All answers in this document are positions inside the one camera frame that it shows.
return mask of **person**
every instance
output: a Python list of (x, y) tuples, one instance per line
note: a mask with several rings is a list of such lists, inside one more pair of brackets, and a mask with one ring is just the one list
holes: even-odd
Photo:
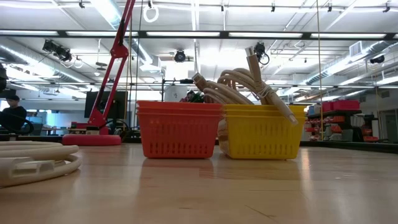
[(25, 123), (26, 110), (22, 106), (19, 106), (19, 97), (17, 95), (8, 96), (6, 100), (10, 107), (2, 111), (0, 124), (5, 128), (19, 131)]

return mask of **yellow basket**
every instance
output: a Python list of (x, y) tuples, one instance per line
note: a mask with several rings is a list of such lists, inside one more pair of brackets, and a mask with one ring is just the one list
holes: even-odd
[[(258, 112), (263, 116), (228, 115), (228, 108)], [(305, 121), (304, 106), (290, 106), (298, 125), (292, 126), (281, 114), (275, 116), (275, 106), (225, 105), (220, 121), (220, 149), (233, 159), (294, 159), (299, 151)]]

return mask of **plastic basket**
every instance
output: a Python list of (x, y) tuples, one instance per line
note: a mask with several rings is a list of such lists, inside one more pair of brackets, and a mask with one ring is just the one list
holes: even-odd
[(220, 110), (222, 105), (217, 103), (182, 103), (160, 101), (137, 101), (140, 108), (153, 109), (192, 109), (192, 110)]
[(137, 111), (141, 113), (165, 113), (165, 114), (202, 114), (202, 115), (221, 115), (221, 110), (199, 110), (199, 109), (172, 109), (172, 108), (146, 108), (137, 107)]
[(148, 158), (209, 158), (220, 115), (137, 113)]
[[(225, 110), (226, 115), (235, 116), (283, 116), (279, 111), (260, 111), (260, 110)], [(296, 116), (304, 117), (304, 110), (302, 114), (299, 112), (295, 113)]]
[[(304, 113), (305, 106), (289, 106), (295, 113)], [(224, 105), (224, 110), (279, 111), (274, 105)]]
[(298, 121), (296, 126), (292, 126), (282, 115), (268, 116), (275, 114), (269, 111), (270, 108), (276, 109), (275, 106), (245, 106), (253, 111), (260, 108), (263, 116), (226, 115), (219, 123), (220, 149), (233, 159), (296, 158), (305, 122), (304, 106), (289, 107)]

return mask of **white hose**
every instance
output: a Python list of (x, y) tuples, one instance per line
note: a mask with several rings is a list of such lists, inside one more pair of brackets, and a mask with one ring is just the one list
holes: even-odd
[(206, 81), (199, 73), (192, 77), (198, 89), (204, 92), (206, 102), (221, 104), (253, 104), (237, 90), (236, 84), (238, 83), (248, 88), (255, 98), (259, 98), (262, 105), (275, 105), (293, 125), (298, 124), (299, 122), (295, 119), (289, 107), (286, 106), (269, 85), (262, 81), (261, 70), (253, 49), (251, 47), (247, 48), (246, 53), (250, 71), (244, 68), (224, 70), (217, 80), (217, 83)]
[(81, 159), (71, 155), (78, 149), (78, 146), (63, 146), (52, 142), (0, 142), (0, 187), (28, 184), (69, 174), (81, 165)]

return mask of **red storage bin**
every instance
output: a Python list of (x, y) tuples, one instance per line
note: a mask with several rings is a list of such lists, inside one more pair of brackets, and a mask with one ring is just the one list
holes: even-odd
[(167, 113), (167, 114), (202, 114), (202, 115), (217, 115), (221, 114), (221, 110), (199, 110), (199, 109), (156, 109), (156, 108), (146, 108), (146, 107), (137, 107), (137, 112), (141, 113)]
[(333, 111), (333, 102), (324, 102), (322, 103), (322, 111)]
[(148, 158), (209, 158), (221, 104), (138, 101), (142, 148)]
[(148, 158), (209, 158), (220, 115), (137, 113)]
[(333, 102), (333, 110), (359, 110), (358, 100), (339, 100)]
[(161, 101), (137, 101), (139, 108), (152, 109), (191, 109), (191, 110), (221, 110), (222, 105), (217, 103), (182, 103)]

